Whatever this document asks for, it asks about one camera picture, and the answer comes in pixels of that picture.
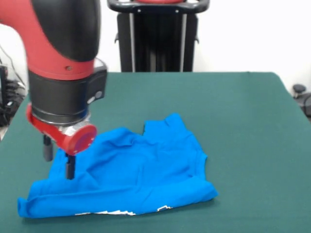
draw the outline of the t-shirt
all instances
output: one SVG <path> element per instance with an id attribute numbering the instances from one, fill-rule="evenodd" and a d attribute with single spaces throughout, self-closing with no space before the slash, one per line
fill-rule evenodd
<path id="1" fill-rule="evenodd" d="M 46 180 L 18 198 L 21 217 L 141 215 L 208 201 L 218 195 L 205 178 L 206 154 L 179 114 L 145 122 L 143 135 L 118 128 L 76 155 L 73 180 L 58 150 Z"/>

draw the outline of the white wall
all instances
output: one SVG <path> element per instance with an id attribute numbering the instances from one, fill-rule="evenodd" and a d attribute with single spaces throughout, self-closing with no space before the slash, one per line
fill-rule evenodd
<path id="1" fill-rule="evenodd" d="M 109 71 L 120 71 L 117 13 L 102 0 L 102 37 L 98 57 Z M 211 0 L 199 15 L 200 44 L 194 71 L 272 71 L 288 90 L 294 83 L 311 89 L 310 0 Z M 26 79 L 25 52 L 19 35 L 0 26 L 0 44 Z"/>

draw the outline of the black metal frame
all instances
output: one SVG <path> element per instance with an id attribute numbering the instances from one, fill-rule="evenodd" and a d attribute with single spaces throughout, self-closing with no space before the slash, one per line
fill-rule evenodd
<path id="1" fill-rule="evenodd" d="M 192 71 L 196 13 L 205 11 L 209 0 L 177 4 L 108 0 L 108 6 L 120 12 L 117 20 L 122 72 Z"/>

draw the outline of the black cable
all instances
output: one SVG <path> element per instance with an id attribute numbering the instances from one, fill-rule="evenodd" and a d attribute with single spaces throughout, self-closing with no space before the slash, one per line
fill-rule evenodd
<path id="1" fill-rule="evenodd" d="M 16 76 L 18 77 L 19 81 L 23 84 L 24 87 L 26 87 L 25 83 L 23 82 L 23 80 L 21 79 L 21 77 L 18 75 L 18 73 L 15 70 L 12 58 L 6 53 L 6 51 L 3 49 L 3 47 L 1 45 L 0 45 L 0 49 L 9 58 L 11 65 L 12 65 L 12 69 L 13 69 L 14 73 L 16 74 Z"/>
<path id="2" fill-rule="evenodd" d="M 105 62 L 103 62 L 102 59 L 100 59 L 98 57 L 96 57 L 95 59 L 99 60 L 102 63 L 102 65 L 105 65 Z"/>

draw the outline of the green table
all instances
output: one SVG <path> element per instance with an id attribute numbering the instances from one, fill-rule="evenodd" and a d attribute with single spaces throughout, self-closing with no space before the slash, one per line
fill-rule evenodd
<path id="1" fill-rule="evenodd" d="M 181 115 L 209 155 L 220 195 L 144 216 L 22 219 L 17 198 L 51 164 L 23 103 L 0 143 L 1 233 L 307 233 L 311 231 L 311 126 L 273 73 L 110 73 L 91 107 L 99 132 Z"/>

